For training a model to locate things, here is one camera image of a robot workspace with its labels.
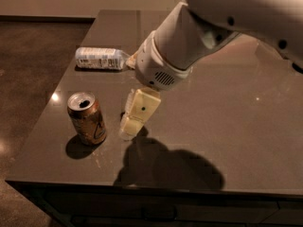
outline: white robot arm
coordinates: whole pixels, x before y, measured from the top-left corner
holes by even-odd
[[[135,73],[144,85],[168,90],[190,66],[239,33],[275,48],[303,68],[303,0],[186,0],[140,46]]]

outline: table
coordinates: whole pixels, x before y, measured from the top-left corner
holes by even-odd
[[[81,46],[132,55],[167,15],[102,10]],[[7,177],[50,216],[65,226],[303,224],[303,75],[272,48],[242,35],[198,61],[129,142],[118,129],[128,93],[142,87],[134,71],[75,65]],[[67,114],[78,91],[100,102],[108,136],[96,148]]]

